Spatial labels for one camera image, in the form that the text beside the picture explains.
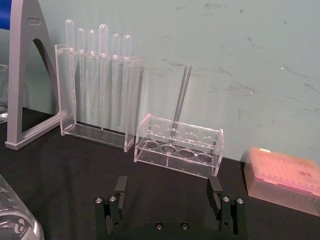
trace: clear plastic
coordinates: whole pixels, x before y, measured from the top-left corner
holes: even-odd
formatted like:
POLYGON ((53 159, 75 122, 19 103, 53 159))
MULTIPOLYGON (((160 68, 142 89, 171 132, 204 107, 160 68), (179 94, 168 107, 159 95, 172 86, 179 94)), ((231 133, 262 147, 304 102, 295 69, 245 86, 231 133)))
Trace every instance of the clear plastic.
POLYGON ((148 114, 136 131, 134 161, 208 178, 218 174, 224 145, 222 129, 148 114))
POLYGON ((0 175, 0 240, 44 240, 41 225, 0 175))
POLYGON ((136 134, 141 73, 139 57, 131 55, 131 38, 115 33, 108 41, 108 27, 102 24, 99 31, 79 28, 76 46, 74 51, 55 46, 61 134, 127 152, 136 134))
POLYGON ((7 65, 0 64, 0 124, 5 123, 8 119, 8 71, 7 65))
POLYGON ((320 217, 317 163, 253 147, 244 174, 249 196, 320 217))

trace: black countertop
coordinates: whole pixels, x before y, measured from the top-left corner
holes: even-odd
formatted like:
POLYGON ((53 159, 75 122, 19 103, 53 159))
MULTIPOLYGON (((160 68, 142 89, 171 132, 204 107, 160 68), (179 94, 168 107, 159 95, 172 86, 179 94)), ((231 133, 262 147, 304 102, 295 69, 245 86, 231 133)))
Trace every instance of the black countertop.
MULTIPOLYGON (((24 129, 46 115, 24 109, 24 129)), ((108 198, 128 176, 124 221, 130 228, 158 221, 202 223, 217 229, 205 179, 134 163, 134 149, 61 136, 56 128, 24 148, 5 147, 0 124, 0 173, 43 227, 46 240, 94 240, 94 199, 108 198)), ((320 217, 248 196, 244 164, 224 158, 218 178, 224 194, 246 204, 250 240, 319 240, 320 217)))

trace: blue object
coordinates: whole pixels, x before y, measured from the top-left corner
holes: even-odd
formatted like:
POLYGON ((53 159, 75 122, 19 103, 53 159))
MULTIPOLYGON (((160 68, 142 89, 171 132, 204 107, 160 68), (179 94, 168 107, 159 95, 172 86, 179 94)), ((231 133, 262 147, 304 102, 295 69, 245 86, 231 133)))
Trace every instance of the blue object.
POLYGON ((0 0, 0 29, 10 29, 12 0, 0 0))

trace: glass beaker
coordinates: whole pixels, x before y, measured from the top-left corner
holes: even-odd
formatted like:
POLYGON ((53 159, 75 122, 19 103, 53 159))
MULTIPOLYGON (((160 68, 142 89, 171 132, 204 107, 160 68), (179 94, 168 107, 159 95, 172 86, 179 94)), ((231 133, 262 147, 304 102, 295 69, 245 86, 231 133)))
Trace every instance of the glass beaker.
POLYGON ((0 124, 8 118, 8 66, 0 64, 0 124))
POLYGON ((0 175, 0 240, 44 240, 41 225, 0 175))

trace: light blue wall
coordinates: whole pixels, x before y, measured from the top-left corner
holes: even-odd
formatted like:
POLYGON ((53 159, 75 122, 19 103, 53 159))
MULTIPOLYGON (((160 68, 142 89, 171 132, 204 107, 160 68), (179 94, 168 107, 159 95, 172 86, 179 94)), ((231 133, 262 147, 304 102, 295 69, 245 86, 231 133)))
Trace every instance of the light blue wall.
MULTIPOLYGON (((226 156, 250 146, 320 163, 320 2, 317 0, 40 0, 54 44, 64 22, 130 34, 144 59, 139 120, 172 118, 183 65, 192 75, 181 121, 223 128, 226 156)), ((1 62, 9 37, 0 31, 1 62)), ((50 111, 35 70, 30 106, 50 111)))

